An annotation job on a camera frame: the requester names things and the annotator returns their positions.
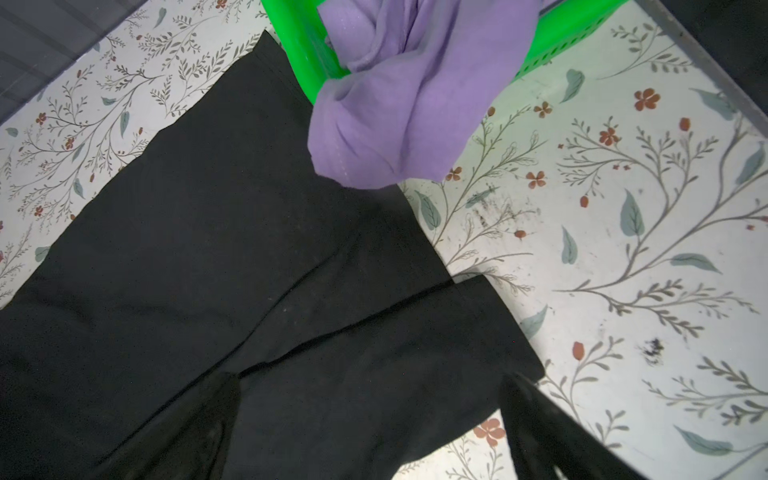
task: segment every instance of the black pants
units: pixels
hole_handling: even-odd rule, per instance
[[[217,369],[231,478],[388,478],[543,375],[482,279],[453,285],[394,188],[317,177],[263,35],[94,199],[0,312],[0,477],[82,478]]]

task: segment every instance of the purple cloth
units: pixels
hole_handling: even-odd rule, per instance
[[[515,77],[541,0],[326,0],[342,65],[317,95],[315,171],[344,186],[441,180]]]

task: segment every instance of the laundry basket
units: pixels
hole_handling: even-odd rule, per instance
[[[562,0],[543,12],[531,50],[515,78],[584,40],[625,1]],[[317,13],[321,3],[323,0],[262,0],[293,72],[312,103],[328,78],[349,73],[339,66],[339,59],[326,44],[327,31]]]

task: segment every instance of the floral tablecloth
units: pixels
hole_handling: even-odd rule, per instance
[[[0,305],[265,28],[257,0],[150,0],[2,125]],[[628,3],[507,88],[443,182],[402,189],[449,271],[494,281],[541,389],[608,448],[653,479],[765,478],[765,156]],[[505,435],[496,413],[396,477],[514,478]]]

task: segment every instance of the dark stain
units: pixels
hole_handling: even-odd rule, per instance
[[[656,366],[661,364],[661,353],[664,351],[664,345],[661,344],[661,340],[656,338],[648,340],[645,346],[640,348],[640,351],[648,365]]]

